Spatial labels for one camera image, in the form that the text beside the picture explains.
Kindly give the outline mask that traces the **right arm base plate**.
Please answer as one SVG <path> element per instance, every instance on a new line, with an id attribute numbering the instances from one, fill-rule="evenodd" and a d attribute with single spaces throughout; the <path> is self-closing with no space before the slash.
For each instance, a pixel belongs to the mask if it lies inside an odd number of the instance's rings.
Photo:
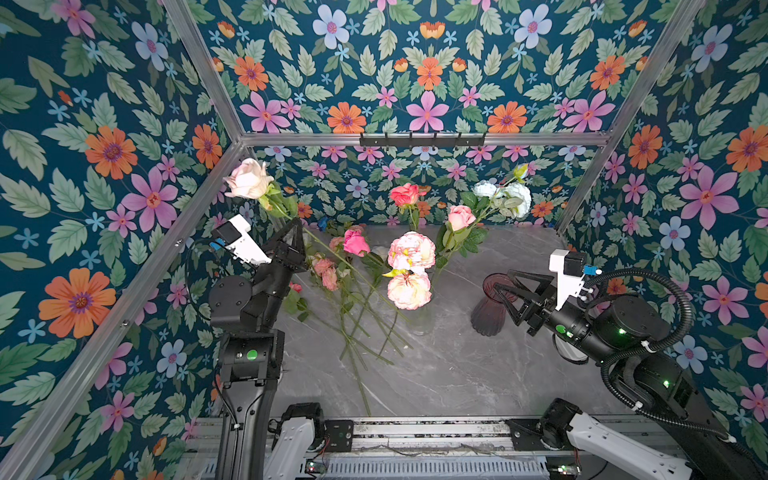
<path id="1" fill-rule="evenodd" d="M 580 449 L 595 434 L 592 419 L 562 398 L 555 398 L 540 417 L 509 418 L 503 423 L 516 451 Z"/>

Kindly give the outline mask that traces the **light pink rose stem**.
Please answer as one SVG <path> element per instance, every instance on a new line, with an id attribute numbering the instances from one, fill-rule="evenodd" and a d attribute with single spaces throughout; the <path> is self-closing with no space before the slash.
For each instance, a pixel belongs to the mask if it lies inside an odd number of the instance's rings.
<path id="1" fill-rule="evenodd" d="M 470 207 L 452 206 L 437 235 L 436 268 L 444 269 L 456 254 L 467 258 L 478 253 L 487 236 L 488 230 L 479 223 Z"/>

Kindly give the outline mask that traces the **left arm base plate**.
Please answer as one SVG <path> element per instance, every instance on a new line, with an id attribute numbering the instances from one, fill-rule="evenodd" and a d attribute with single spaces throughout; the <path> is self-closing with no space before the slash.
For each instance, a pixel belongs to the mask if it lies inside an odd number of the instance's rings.
<path id="1" fill-rule="evenodd" d="M 349 453 L 353 449 L 355 422 L 350 419 L 324 422 L 324 453 Z"/>

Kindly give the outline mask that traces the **clear glass vase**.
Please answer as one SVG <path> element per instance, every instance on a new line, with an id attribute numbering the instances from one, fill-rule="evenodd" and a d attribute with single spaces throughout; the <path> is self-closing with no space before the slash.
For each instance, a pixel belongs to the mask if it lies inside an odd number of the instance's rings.
<path id="1" fill-rule="evenodd" d="M 409 311 L 406 319 L 406 327 L 416 336 L 424 336 L 431 333 L 435 325 L 433 308 L 427 304 L 416 310 Z"/>

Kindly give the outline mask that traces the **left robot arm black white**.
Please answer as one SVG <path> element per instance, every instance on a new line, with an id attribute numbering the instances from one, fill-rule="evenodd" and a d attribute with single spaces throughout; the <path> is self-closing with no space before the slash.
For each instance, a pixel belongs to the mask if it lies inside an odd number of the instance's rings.
<path id="1" fill-rule="evenodd" d="M 321 441 L 317 405 L 289 411 L 278 423 L 274 446 L 267 440 L 285 343 L 275 323 L 293 276 L 305 269 L 303 228 L 293 219 L 263 246 L 250 230 L 236 215 L 215 229 L 210 243 L 254 270 L 250 278 L 221 278 L 209 294 L 210 323 L 224 333 L 218 360 L 224 419 L 215 476 L 296 479 L 305 453 Z"/>

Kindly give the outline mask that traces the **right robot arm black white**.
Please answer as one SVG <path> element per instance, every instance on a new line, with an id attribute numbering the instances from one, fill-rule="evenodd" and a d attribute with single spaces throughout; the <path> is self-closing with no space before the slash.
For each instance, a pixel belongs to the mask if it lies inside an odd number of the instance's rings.
<path id="1" fill-rule="evenodd" d="M 637 294 L 611 294 L 614 279 L 642 277 L 672 296 L 679 314 L 670 326 Z M 625 268 L 584 280 L 576 302 L 556 305 L 560 288 L 551 275 L 510 270 L 483 282 L 485 295 L 501 304 L 531 336 L 552 332 L 594 362 L 606 389 L 626 407 L 659 424 L 682 448 L 697 479 L 764 479 L 767 469 L 717 420 L 691 373 L 666 349 L 682 341 L 694 324 L 694 309 L 672 279 L 645 269 Z"/>

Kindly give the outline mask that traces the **coral pink rose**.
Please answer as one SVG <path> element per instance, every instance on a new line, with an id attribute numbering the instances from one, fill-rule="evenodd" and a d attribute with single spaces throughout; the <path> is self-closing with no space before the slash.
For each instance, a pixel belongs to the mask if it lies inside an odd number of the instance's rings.
<path id="1" fill-rule="evenodd" d="M 395 203 L 399 212 L 407 217 L 408 224 L 414 231 L 418 231 L 420 228 L 421 205 L 425 202 L 426 194 L 427 191 L 424 187 L 411 183 L 394 187 L 389 192 L 390 199 Z"/>

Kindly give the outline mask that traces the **hot pink rose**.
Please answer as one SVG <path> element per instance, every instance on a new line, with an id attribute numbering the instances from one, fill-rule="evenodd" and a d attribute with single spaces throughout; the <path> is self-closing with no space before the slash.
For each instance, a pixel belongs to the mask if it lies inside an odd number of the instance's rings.
<path id="1" fill-rule="evenodd" d="M 387 250 L 382 246 L 371 246 L 362 226 L 352 226 L 345 231 L 343 250 L 371 268 L 382 270 L 388 266 Z"/>

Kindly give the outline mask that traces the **cream pink large rose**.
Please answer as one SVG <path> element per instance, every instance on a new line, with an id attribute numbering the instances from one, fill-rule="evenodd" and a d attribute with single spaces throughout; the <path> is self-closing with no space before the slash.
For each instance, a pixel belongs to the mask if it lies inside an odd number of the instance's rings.
<path id="1" fill-rule="evenodd" d="M 224 177 L 224 182 L 229 188 L 229 191 L 225 192 L 225 196 L 257 201 L 262 210 L 273 220 L 285 221 L 282 227 L 293 218 L 298 218 L 300 226 L 303 225 L 299 215 L 299 203 L 295 196 L 287 197 L 284 195 L 273 176 L 268 174 L 265 162 L 246 158 L 229 176 Z M 356 278 L 355 274 L 360 273 L 349 265 L 342 267 L 329 264 L 327 268 L 321 268 L 320 263 L 322 262 L 319 258 L 317 261 L 312 260 L 312 268 L 316 272 L 315 275 L 322 281 L 323 286 L 329 291 L 342 288 L 341 280 L 346 278 L 352 282 L 352 279 Z"/>

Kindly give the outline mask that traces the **white flower spray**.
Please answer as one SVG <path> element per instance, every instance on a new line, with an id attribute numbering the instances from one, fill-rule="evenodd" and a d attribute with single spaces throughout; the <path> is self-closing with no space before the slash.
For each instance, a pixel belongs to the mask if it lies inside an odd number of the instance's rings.
<path id="1" fill-rule="evenodd" d="M 484 220 L 494 216 L 502 219 L 523 220 L 532 207 L 532 193 L 526 185 L 528 166 L 518 165 L 503 184 L 490 181 L 476 183 L 462 194 L 462 205 L 468 206 L 475 217 L 469 231 L 479 227 Z"/>

